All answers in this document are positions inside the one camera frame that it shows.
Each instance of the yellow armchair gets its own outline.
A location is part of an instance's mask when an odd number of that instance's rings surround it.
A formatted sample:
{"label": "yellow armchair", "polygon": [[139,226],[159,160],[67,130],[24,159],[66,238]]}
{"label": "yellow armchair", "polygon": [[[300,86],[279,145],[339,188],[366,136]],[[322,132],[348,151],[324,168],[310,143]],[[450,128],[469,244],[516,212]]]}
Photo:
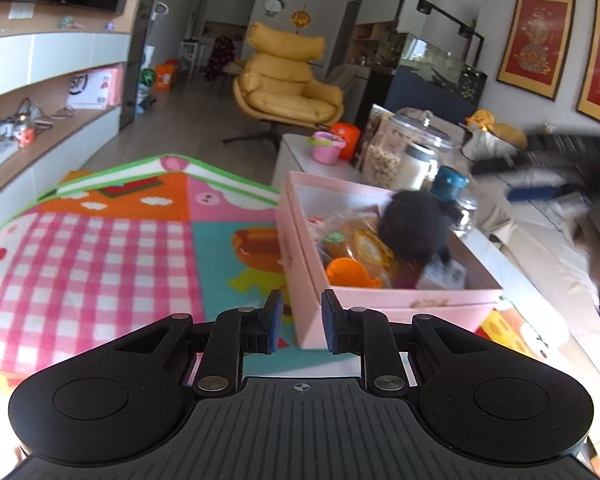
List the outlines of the yellow armchair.
{"label": "yellow armchair", "polygon": [[234,80],[234,97],[250,118],[268,121],[271,128],[252,136],[224,139],[269,139],[280,146],[279,124],[316,128],[338,122],[344,111],[342,91],[314,78],[309,61],[324,54],[324,38],[283,32],[256,22],[247,33],[256,49]]}

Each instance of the ceiling light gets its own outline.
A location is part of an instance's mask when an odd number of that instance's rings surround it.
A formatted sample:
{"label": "ceiling light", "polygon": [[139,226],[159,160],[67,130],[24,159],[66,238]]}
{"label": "ceiling light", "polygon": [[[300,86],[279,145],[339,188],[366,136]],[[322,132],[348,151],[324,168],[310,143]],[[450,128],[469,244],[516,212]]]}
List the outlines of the ceiling light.
{"label": "ceiling light", "polygon": [[471,38],[474,35],[474,31],[467,27],[466,25],[460,25],[458,29],[458,36],[462,36],[463,38]]}
{"label": "ceiling light", "polygon": [[426,2],[425,0],[420,0],[418,2],[418,6],[416,7],[416,10],[423,14],[431,14],[431,9],[431,4],[429,2]]}

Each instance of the white bottle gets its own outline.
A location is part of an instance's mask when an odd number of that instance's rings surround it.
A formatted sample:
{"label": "white bottle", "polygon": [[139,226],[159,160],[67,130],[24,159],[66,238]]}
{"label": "white bottle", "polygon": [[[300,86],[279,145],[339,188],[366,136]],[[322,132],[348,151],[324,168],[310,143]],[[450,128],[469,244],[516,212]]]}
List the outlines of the white bottle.
{"label": "white bottle", "polygon": [[424,177],[429,172],[431,159],[435,152],[415,142],[410,142],[404,150],[404,157],[398,168],[392,190],[405,189],[407,191],[418,191],[422,187]]}

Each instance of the pink cup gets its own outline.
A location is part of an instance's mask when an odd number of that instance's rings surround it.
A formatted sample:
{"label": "pink cup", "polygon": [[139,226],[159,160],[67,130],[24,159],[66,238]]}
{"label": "pink cup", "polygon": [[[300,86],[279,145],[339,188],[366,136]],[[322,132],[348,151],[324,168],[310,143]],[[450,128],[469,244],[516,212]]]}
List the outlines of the pink cup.
{"label": "pink cup", "polygon": [[340,152],[347,145],[341,137],[329,132],[315,132],[313,137],[309,138],[309,144],[314,160],[329,165],[336,163]]}

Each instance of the hanging decoration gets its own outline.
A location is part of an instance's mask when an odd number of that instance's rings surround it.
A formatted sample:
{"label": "hanging decoration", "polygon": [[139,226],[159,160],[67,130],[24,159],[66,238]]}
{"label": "hanging decoration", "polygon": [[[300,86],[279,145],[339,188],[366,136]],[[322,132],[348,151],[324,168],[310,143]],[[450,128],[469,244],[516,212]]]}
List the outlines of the hanging decoration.
{"label": "hanging decoration", "polygon": [[301,28],[305,28],[311,23],[311,16],[309,16],[309,13],[306,12],[305,9],[306,6],[302,6],[302,10],[296,10],[296,12],[291,15],[291,23],[298,29],[296,30],[296,34],[300,32]]}
{"label": "hanging decoration", "polygon": [[267,0],[264,2],[265,16],[270,18],[275,17],[282,9],[285,8],[285,0]]}

